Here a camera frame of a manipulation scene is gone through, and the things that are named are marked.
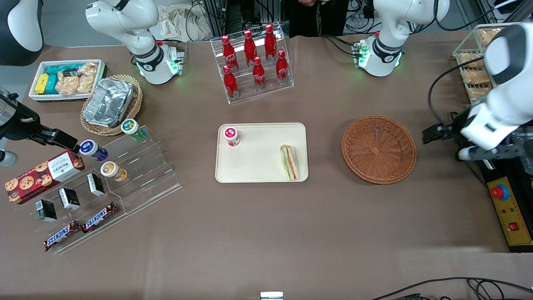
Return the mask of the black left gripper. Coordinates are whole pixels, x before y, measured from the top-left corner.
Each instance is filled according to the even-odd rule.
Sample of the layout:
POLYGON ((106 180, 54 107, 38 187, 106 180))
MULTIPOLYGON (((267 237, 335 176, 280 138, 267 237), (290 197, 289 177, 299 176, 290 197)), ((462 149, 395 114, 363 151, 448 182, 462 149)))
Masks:
POLYGON ((454 140, 466 140, 461 134, 461 129, 465 126, 468 119, 469 110, 461 112, 452 111, 449 113, 451 118, 450 125, 432 125, 423 130, 424 144, 430 144, 439 140, 446 140, 448 138, 454 140))

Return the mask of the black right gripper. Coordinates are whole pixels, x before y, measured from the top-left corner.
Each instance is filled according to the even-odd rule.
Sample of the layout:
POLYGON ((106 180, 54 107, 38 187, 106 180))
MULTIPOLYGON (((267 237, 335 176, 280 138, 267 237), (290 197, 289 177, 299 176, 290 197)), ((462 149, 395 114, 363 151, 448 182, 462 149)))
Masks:
POLYGON ((21 104, 16 94, 1 94, 0 136, 9 140, 29 139, 41 134, 42 141, 73 153, 79 152, 78 140, 59 129, 42 129, 39 115, 21 104))

